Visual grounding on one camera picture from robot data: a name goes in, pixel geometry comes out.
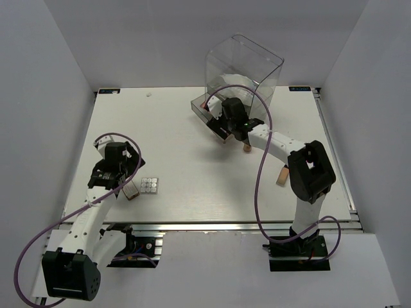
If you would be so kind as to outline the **white cotton pad pack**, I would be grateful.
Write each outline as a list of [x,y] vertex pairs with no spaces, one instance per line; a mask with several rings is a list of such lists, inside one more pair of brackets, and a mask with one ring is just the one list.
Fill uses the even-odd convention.
[[[243,85],[250,89],[254,87],[254,82],[250,78],[240,74],[222,74],[220,77],[222,79],[222,86]],[[243,99],[244,97],[251,95],[251,92],[241,87],[230,87],[221,90],[220,94],[225,97],[238,97]]]

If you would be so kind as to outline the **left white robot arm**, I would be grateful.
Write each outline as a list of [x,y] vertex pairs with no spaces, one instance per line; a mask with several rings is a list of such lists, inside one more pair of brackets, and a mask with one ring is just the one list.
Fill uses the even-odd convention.
[[119,253],[132,254],[136,240],[120,230],[103,231],[102,224],[115,203],[121,185],[144,164],[129,142],[108,142],[103,158],[92,169],[87,183],[87,209],[54,251],[42,258],[48,295],[55,298],[93,300],[100,288],[100,270]]

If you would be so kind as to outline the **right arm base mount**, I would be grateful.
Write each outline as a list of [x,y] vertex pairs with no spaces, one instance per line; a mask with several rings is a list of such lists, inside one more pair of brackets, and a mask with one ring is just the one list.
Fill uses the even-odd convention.
[[271,272],[330,271],[327,245],[323,235],[296,239],[288,243],[262,245],[268,252]]

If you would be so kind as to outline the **colorful eyeshadow palette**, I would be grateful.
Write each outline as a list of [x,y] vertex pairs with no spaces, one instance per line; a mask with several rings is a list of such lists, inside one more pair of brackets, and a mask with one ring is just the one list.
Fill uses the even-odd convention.
[[228,135],[226,136],[226,138],[220,138],[220,142],[222,144],[226,144],[231,138],[232,138],[232,135]]

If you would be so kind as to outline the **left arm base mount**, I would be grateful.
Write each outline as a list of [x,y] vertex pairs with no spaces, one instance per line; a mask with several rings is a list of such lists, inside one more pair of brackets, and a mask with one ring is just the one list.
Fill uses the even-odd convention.
[[125,247],[116,254],[108,265],[110,268],[155,268],[158,265],[156,238],[151,235],[137,235],[131,224],[113,223],[106,231],[120,231],[125,234]]

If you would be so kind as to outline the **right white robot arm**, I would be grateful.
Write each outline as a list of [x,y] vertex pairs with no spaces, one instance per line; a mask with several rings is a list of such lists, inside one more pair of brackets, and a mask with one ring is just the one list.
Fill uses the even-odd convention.
[[268,155],[280,160],[289,170],[290,186],[296,196],[296,210],[286,239],[268,240],[275,244],[290,243],[291,251],[299,256],[313,248],[312,237],[318,234],[323,221],[320,210],[326,195],[336,181],[336,175],[323,144],[319,141],[303,143],[274,130],[270,113],[267,120],[249,116],[238,98],[223,101],[211,96],[202,104],[221,132],[233,135],[237,141],[263,150],[254,188],[254,204],[258,204],[261,175]]

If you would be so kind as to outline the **clear acrylic makeup organizer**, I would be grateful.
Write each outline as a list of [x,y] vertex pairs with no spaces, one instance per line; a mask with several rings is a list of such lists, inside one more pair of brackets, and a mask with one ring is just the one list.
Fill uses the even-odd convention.
[[[191,101],[191,109],[207,126],[212,115],[200,105],[208,102],[213,96],[221,101],[227,98],[220,91],[230,87],[241,87],[251,95],[240,99],[245,105],[249,118],[264,121],[267,112],[264,105],[269,106],[274,95],[284,58],[270,48],[246,37],[234,34],[212,47],[205,56],[205,90],[202,95]],[[222,74],[240,74],[254,82],[253,88],[243,85],[222,86]]]

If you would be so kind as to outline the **brown compact box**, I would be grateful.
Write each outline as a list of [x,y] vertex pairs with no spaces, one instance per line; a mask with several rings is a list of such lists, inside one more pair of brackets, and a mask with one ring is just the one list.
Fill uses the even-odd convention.
[[128,201],[131,201],[140,195],[139,189],[132,180],[123,186],[122,191]]

